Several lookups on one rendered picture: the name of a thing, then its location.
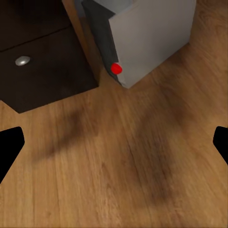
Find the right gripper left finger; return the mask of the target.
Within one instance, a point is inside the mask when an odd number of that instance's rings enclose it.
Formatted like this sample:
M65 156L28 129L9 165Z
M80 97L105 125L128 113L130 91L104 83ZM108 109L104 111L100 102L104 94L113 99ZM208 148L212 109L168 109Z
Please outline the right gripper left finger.
M0 132L0 183L25 144L20 126Z

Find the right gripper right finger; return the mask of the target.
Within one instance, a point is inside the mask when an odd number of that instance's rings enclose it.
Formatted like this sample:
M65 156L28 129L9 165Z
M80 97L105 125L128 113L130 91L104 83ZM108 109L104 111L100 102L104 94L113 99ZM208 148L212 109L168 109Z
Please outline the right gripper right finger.
M228 128L218 126L214 133L213 143L228 165Z

